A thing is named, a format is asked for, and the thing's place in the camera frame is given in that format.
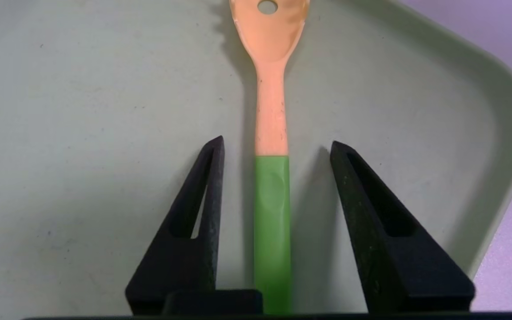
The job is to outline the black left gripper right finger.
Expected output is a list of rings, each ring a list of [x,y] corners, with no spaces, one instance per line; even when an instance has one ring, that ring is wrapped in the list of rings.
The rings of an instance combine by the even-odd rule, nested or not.
[[[370,314],[467,312],[476,289],[358,152],[330,162]]]

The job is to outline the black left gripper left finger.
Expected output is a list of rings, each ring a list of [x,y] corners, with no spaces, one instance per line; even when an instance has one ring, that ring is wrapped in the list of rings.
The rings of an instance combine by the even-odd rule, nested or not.
[[[254,289],[217,290],[225,144],[199,152],[125,289],[134,316],[261,316]]]

